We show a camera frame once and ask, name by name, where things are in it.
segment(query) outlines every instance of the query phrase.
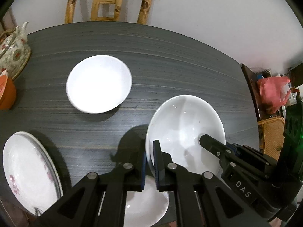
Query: floral teapot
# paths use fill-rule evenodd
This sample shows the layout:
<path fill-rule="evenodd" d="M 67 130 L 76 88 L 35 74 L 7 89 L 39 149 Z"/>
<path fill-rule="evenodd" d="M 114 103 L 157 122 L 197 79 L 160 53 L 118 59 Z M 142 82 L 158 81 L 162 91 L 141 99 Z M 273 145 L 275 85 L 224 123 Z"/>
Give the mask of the floral teapot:
<path fill-rule="evenodd" d="M 27 44 L 26 26 L 24 22 L 22 27 L 16 27 L 13 30 L 7 30 L 0 36 L 10 34 L 0 45 L 0 73 L 7 69 L 8 76 L 15 79 L 25 67 L 30 55 L 31 49 Z"/>

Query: wicker basket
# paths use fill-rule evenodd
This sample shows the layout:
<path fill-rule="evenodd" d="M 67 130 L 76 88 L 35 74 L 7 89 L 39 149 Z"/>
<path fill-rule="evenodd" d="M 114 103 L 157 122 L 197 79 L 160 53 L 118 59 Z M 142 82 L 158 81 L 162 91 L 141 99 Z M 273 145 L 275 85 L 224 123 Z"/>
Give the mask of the wicker basket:
<path fill-rule="evenodd" d="M 284 143 L 284 125 L 285 120 L 282 117 L 274 117 L 258 122 L 261 131 L 260 150 L 275 160 L 279 159 L 280 151 Z"/>

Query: orange bowl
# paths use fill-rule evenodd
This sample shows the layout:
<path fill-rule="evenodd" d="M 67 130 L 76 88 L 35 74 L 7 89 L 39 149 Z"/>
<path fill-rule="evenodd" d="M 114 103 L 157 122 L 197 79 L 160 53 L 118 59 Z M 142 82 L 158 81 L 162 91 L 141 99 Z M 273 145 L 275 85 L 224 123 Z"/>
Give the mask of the orange bowl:
<path fill-rule="evenodd" d="M 6 75 L 0 77 L 0 110 L 10 109 L 16 100 L 16 87 Z"/>

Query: pink flower pattern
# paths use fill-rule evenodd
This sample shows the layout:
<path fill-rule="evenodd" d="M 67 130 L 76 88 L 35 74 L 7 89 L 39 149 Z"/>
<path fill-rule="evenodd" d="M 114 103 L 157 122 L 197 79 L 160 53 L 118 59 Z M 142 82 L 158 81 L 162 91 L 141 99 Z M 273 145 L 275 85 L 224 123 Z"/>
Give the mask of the pink flower pattern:
<path fill-rule="evenodd" d="M 44 169 L 45 170 L 47 170 L 47 176 L 48 176 L 48 178 L 49 178 L 49 180 L 51 181 L 51 182 L 54 182 L 54 179 L 53 179 L 53 176 L 52 176 L 52 174 L 50 173 L 50 171 L 48 170 L 48 168 L 47 168 L 47 165 L 46 165 L 46 163 L 45 163 L 45 160 L 43 159 L 43 157 L 41 156 L 41 154 L 38 152 L 38 151 L 36 151 L 36 154 L 40 157 L 40 160 L 44 163 Z"/>
<path fill-rule="evenodd" d="M 13 176 L 13 175 L 10 175 L 9 178 L 10 178 L 10 180 L 11 180 L 11 182 L 12 182 L 12 185 L 13 185 L 13 192 L 14 192 L 16 195 L 20 195 L 19 189 L 18 189 L 18 187 L 17 187 L 17 183 L 16 183 L 16 181 L 15 181 L 14 176 Z"/>

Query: chair backrest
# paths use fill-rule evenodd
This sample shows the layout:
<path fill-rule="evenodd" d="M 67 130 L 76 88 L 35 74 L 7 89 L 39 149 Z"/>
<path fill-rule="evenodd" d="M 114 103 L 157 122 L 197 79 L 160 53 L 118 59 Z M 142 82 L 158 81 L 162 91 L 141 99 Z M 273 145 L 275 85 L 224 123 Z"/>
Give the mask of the chair backrest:
<path fill-rule="evenodd" d="M 74 18 L 75 6 L 77 0 L 68 0 L 65 14 L 65 24 L 72 23 Z M 98 17 L 100 4 L 115 4 L 114 17 Z M 91 20 L 92 21 L 117 21 L 119 19 L 122 0 L 93 0 L 91 7 Z M 152 0 L 142 0 L 138 23 L 146 24 L 149 9 L 151 7 Z"/>
<path fill-rule="evenodd" d="M 284 118 L 273 117 L 261 120 L 258 122 L 258 126 L 261 126 L 263 134 L 262 147 L 260 146 L 261 150 L 263 150 L 264 154 L 273 157 L 275 160 L 279 160 L 284 144 Z"/>

